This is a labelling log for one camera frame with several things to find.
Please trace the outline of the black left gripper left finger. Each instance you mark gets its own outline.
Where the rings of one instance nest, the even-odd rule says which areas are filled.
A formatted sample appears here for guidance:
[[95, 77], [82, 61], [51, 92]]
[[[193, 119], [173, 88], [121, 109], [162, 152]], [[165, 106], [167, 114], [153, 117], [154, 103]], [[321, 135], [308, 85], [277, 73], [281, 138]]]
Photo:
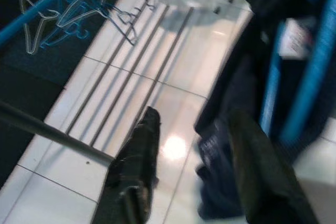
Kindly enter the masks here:
[[160, 144], [160, 115], [147, 107], [110, 164], [91, 224], [146, 224]]

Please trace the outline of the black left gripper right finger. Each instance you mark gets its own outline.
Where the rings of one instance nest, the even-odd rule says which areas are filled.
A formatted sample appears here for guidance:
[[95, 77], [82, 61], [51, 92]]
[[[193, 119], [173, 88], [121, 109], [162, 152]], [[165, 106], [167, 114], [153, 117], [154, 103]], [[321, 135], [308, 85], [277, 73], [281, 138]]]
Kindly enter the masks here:
[[293, 169], [255, 120], [233, 109], [228, 127], [237, 190], [248, 224], [319, 224]]

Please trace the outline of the navy blue shirt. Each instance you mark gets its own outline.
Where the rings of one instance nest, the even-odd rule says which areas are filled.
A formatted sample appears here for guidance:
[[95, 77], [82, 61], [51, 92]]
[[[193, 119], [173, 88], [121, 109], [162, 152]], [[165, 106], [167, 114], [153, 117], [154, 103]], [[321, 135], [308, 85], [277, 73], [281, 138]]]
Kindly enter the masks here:
[[278, 137], [312, 56], [325, 0], [246, 1], [252, 17], [229, 49], [228, 59], [194, 127], [200, 136], [197, 146], [202, 160], [196, 169], [202, 180], [202, 201], [198, 214], [205, 220], [245, 217], [236, 185], [228, 116], [231, 110], [240, 109], [260, 126], [271, 54], [282, 20], [287, 23], [287, 31], [286, 41], [279, 53], [280, 83], [271, 129], [269, 134], [265, 134], [291, 168], [318, 139], [329, 116], [336, 109], [335, 46], [298, 142], [291, 147], [279, 142]]

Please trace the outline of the blue plastic hanger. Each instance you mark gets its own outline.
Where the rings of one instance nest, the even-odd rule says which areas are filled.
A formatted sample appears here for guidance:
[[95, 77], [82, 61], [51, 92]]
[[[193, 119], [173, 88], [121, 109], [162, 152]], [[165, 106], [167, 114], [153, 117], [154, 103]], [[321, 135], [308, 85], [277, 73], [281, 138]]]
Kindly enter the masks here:
[[[271, 54], [269, 74], [266, 83], [264, 101], [261, 108], [260, 126], [269, 134], [280, 83], [280, 49], [286, 41], [287, 23], [281, 21], [275, 35], [274, 48]], [[302, 80], [292, 107], [278, 137], [279, 142], [286, 146], [294, 146], [299, 139], [313, 103], [317, 98], [325, 70], [331, 61], [333, 49], [336, 46], [336, 0], [325, 0], [316, 42], [311, 59], [306, 66]]]
[[47, 8], [53, 0], [39, 0], [33, 7], [30, 7], [27, 12], [21, 14], [4, 29], [0, 31], [0, 47], [11, 39], [22, 27], [23, 24], [31, 21], [39, 11]]

